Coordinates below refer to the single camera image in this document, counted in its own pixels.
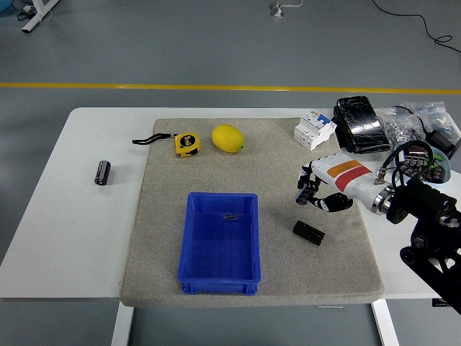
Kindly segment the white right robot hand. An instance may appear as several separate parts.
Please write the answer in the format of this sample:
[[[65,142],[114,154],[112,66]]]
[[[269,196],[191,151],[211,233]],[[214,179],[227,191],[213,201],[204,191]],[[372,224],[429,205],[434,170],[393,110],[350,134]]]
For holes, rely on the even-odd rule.
[[[295,202],[335,213],[358,200],[370,212],[382,215],[391,188],[388,182],[376,183],[376,179],[370,169],[346,154],[326,156],[302,166]]]

